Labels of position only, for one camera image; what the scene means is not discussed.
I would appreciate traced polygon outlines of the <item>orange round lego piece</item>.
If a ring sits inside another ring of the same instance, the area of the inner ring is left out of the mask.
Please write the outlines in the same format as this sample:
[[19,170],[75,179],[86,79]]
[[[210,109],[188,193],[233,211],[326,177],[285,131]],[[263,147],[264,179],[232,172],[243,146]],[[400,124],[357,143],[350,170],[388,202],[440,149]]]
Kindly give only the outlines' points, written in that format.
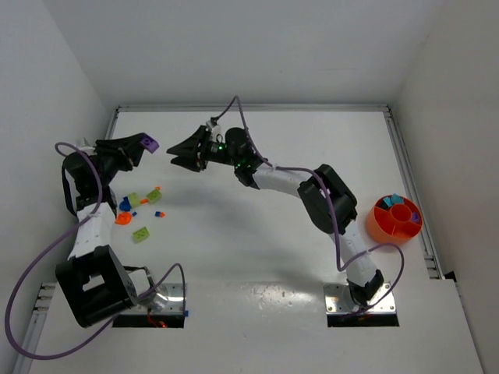
[[118,225],[130,224],[133,219],[133,215],[130,212],[121,212],[117,215],[115,223]]

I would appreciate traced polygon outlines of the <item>large teal lego brick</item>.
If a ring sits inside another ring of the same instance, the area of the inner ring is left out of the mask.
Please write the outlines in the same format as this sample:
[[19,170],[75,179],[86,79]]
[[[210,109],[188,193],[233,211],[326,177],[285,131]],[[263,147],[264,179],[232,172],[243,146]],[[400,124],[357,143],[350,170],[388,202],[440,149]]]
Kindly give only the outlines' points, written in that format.
[[390,196],[385,196],[384,198],[382,198],[381,202],[380,202],[380,207],[382,207],[383,209],[389,210],[394,205],[404,204],[404,203],[405,203],[404,199],[401,196],[399,196],[398,194],[394,193]]

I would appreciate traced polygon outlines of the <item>blue arch lego piece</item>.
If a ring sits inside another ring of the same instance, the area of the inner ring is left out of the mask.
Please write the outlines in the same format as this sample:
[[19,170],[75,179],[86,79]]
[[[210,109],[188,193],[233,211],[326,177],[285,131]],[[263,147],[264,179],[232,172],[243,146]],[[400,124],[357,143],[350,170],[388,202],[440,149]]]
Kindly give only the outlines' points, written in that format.
[[119,204],[119,209],[124,212],[129,212],[131,211],[132,207],[129,203],[129,200],[127,197],[124,197],[121,203]]

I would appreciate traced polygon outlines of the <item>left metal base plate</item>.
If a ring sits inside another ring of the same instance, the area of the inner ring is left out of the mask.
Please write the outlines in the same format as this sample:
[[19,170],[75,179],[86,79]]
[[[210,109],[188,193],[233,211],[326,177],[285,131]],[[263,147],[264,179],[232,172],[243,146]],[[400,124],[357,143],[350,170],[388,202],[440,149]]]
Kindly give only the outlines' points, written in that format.
[[183,316],[185,309],[184,295],[187,287],[182,283],[163,283],[145,302],[132,309],[127,309],[120,316]]

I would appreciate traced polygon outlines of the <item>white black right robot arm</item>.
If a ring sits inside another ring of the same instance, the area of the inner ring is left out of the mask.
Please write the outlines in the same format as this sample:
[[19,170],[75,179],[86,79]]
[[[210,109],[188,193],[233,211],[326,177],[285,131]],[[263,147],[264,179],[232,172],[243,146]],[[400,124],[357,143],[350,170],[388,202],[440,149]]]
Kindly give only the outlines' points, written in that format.
[[246,187],[300,199],[315,227],[334,242],[337,269],[346,273],[354,302],[366,308],[381,288],[383,275],[367,255],[356,223],[356,197],[331,166],[312,171],[272,166],[257,153],[246,130],[230,128],[221,136],[207,125],[167,152],[172,164],[187,170],[201,172],[210,162],[230,165]]

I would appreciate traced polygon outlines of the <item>light green lego brick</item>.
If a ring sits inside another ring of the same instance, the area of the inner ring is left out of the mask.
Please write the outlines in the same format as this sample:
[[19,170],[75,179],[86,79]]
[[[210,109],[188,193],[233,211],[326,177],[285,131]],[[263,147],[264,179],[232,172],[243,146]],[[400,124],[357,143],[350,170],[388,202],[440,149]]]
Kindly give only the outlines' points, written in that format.
[[162,198],[160,189],[153,189],[146,195],[147,202],[149,204],[155,204]]

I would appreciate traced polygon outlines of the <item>purple stepped lego brick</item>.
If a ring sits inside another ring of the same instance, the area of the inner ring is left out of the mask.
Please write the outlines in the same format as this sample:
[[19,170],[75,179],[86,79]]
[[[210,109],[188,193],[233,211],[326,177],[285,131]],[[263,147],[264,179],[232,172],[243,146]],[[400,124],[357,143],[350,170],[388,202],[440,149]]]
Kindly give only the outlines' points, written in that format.
[[143,135],[140,145],[149,153],[155,153],[160,147],[159,143],[147,134]]

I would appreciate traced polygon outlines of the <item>orange divided round container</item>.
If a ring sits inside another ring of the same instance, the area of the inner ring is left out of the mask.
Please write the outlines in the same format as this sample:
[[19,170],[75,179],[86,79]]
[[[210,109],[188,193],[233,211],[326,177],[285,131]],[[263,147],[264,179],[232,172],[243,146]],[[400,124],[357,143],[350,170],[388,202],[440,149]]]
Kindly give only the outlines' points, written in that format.
[[[403,246],[413,240],[423,228],[423,215],[418,206],[410,199],[405,198],[404,204],[394,205],[386,210],[380,207],[381,199],[373,205],[366,217],[366,231],[376,243],[390,242],[398,246]],[[411,222],[413,212],[420,215],[420,223]]]

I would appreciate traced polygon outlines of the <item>light green lego brick low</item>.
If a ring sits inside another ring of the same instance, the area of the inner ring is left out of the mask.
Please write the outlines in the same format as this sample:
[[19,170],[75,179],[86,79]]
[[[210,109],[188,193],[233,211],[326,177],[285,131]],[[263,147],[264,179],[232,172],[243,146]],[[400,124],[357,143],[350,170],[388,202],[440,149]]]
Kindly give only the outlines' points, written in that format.
[[141,243],[150,237],[150,232],[147,227],[141,227],[133,232],[133,241],[135,243]]

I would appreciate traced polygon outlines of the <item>pale green rounded lego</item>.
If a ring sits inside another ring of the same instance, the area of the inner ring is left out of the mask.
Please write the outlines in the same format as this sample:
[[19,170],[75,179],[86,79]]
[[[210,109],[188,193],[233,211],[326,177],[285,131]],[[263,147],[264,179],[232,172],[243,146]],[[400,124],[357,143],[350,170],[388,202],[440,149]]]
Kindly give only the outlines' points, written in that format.
[[135,209],[137,206],[141,205],[141,198],[136,192],[130,193],[128,196],[128,201],[130,206]]

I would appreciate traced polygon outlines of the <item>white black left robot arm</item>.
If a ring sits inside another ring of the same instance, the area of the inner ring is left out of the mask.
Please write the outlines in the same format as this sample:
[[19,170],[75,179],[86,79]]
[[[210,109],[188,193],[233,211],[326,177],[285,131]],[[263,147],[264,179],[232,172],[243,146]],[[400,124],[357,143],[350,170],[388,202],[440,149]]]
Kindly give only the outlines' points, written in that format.
[[62,162],[66,206],[78,218],[73,249],[55,268],[55,276],[81,327],[131,309],[151,283],[144,268],[123,266],[111,249],[117,203],[110,188],[120,171],[138,166],[145,150],[157,149],[145,133],[98,140],[73,151]]

